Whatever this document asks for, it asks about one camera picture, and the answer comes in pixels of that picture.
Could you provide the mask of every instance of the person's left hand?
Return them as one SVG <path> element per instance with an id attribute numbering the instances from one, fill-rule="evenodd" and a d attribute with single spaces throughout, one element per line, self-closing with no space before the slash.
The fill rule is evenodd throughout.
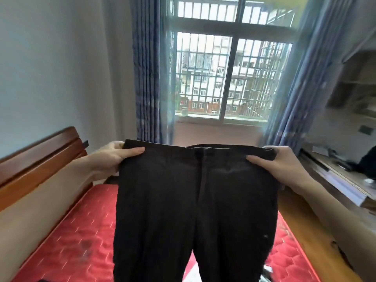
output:
<path id="1" fill-rule="evenodd" d="M 122 149 L 123 141 L 113 141 L 101 147 L 97 151 L 81 158 L 89 169 L 92 181 L 106 179 L 118 171 L 121 161 L 127 157 L 140 155 L 145 147 Z"/>

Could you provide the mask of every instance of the wall outlet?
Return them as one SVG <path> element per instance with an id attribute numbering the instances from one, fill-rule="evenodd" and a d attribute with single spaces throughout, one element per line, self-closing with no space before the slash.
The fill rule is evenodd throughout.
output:
<path id="1" fill-rule="evenodd" d="M 372 135 L 373 128 L 367 126 L 360 126 L 358 132 L 364 133 L 365 135 Z"/>

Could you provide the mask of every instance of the blue curtain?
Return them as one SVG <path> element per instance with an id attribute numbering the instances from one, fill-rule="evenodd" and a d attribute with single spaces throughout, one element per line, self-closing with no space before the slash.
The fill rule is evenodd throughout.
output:
<path id="1" fill-rule="evenodd" d="M 340 40 L 355 0 L 310 0 L 300 23 L 284 79 L 273 101 L 264 145 L 289 146 L 298 154 L 318 108 L 325 105 L 325 86 L 338 57 Z"/>
<path id="2" fill-rule="evenodd" d="M 174 123 L 168 5 L 167 0 L 130 0 L 137 139 L 164 144 L 172 143 Z"/>

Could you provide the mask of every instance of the quilted mattress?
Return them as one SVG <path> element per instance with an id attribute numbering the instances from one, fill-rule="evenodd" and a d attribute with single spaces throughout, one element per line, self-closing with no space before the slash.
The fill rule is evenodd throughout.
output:
<path id="1" fill-rule="evenodd" d="M 96 185 L 67 214 L 25 261 L 12 282 L 113 281 L 112 242 L 115 231 L 116 185 Z M 275 243 L 266 261 L 274 282 L 319 282 L 299 244 L 279 214 Z M 184 282 L 200 282 L 194 258 Z"/>

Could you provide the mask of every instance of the pants waistband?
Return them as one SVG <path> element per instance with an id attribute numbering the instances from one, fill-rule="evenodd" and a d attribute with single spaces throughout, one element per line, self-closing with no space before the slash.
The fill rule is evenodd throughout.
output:
<path id="1" fill-rule="evenodd" d="M 145 147 L 145 152 L 147 153 L 182 158 L 185 161 L 197 160 L 203 157 L 222 158 L 224 160 L 244 160 L 246 155 L 255 155 L 265 160 L 274 160 L 276 157 L 276 152 L 273 148 L 223 144 L 199 144 L 189 147 L 180 147 L 127 139 L 123 148 L 134 147 Z"/>

